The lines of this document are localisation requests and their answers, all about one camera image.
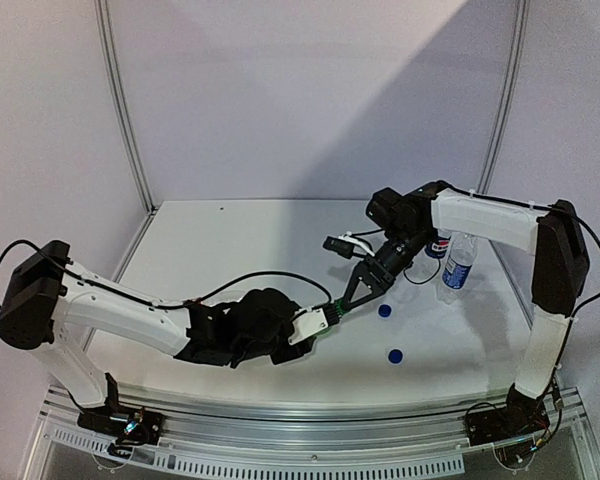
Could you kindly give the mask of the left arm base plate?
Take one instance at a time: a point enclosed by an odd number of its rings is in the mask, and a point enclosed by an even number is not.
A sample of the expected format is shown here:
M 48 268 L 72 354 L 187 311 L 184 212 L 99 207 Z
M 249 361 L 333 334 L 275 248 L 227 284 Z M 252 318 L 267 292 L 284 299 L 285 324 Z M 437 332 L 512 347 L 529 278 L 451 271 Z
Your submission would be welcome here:
M 84 409 L 77 425 L 114 438 L 116 446 L 157 445 L 165 416 L 159 412 L 126 406 Z

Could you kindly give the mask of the blue Pepsi bottle cap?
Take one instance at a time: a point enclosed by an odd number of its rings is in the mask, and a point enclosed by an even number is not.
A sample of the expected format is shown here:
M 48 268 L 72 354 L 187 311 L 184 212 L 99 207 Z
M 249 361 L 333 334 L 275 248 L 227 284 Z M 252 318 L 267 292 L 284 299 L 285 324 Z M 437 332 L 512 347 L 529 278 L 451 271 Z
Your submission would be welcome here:
M 388 304 L 381 304 L 378 308 L 378 315 L 381 318 L 389 318 L 392 314 L 392 308 Z

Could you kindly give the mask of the clear bottle small blue label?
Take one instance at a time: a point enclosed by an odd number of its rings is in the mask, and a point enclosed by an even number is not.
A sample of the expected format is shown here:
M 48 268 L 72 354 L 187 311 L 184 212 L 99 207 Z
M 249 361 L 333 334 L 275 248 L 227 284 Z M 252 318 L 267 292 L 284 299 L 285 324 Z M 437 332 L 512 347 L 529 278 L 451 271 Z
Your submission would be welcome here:
M 451 243 L 444 270 L 437 286 L 437 299 L 453 303 L 464 288 L 477 257 L 478 238 L 467 233 L 457 234 Z

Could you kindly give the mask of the clear Pepsi bottle blue label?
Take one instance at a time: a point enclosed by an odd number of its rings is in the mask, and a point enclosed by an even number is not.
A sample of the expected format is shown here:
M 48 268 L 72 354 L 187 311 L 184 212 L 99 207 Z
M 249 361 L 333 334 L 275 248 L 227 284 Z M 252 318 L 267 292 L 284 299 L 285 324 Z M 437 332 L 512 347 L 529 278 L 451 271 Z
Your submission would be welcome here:
M 452 239 L 452 232 L 444 229 L 438 229 L 431 241 L 425 246 L 425 254 L 433 259 L 443 259 L 449 249 Z

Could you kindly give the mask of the green plastic bottle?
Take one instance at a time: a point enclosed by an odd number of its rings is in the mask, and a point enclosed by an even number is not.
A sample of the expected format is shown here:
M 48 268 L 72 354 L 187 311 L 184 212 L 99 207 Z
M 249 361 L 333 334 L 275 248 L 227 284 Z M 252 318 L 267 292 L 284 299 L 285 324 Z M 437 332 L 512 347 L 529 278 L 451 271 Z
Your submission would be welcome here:
M 342 318 L 349 313 L 343 307 L 343 299 L 337 299 L 333 302 L 319 308 L 318 313 L 322 315 L 320 329 L 316 336 L 327 334 L 334 326 L 338 325 Z

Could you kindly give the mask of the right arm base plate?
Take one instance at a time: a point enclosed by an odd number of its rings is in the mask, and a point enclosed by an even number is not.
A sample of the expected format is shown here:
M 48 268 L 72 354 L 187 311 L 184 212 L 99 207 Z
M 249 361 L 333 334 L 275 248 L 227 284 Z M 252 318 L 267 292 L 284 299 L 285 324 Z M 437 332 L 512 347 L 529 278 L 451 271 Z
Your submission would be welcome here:
M 508 401 L 498 407 L 491 402 L 479 402 L 464 414 L 464 427 L 471 446 L 498 443 L 538 434 L 531 442 L 531 450 L 553 439 L 561 424 L 562 413 L 551 428 L 551 422 L 542 401 Z

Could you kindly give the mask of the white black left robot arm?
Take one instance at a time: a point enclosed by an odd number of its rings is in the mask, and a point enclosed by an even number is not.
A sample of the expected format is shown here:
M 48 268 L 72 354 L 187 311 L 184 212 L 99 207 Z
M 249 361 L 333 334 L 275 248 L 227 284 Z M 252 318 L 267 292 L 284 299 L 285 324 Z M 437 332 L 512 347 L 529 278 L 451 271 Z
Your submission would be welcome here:
M 237 301 L 163 303 L 73 262 L 69 246 L 52 241 L 12 272 L 0 300 L 0 339 L 29 351 L 108 434 L 128 426 L 112 376 L 99 370 L 67 331 L 91 327 L 202 365 L 237 367 L 268 356 L 284 363 L 311 349 L 324 322 L 276 289 L 251 290 Z

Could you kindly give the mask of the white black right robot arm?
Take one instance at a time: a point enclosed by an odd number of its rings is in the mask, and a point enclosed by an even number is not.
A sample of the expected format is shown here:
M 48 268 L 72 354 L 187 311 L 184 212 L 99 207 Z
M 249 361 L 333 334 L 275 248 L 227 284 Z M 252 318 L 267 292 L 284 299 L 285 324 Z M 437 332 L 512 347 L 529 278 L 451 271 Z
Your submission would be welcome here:
M 503 243 L 533 256 L 533 323 L 528 346 L 497 427 L 517 436 L 533 424 L 561 360 L 590 267 L 573 205 L 544 207 L 461 192 L 445 181 L 400 194 L 373 194 L 367 216 L 386 240 L 355 266 L 337 302 L 347 313 L 383 296 L 425 245 L 443 230 Z

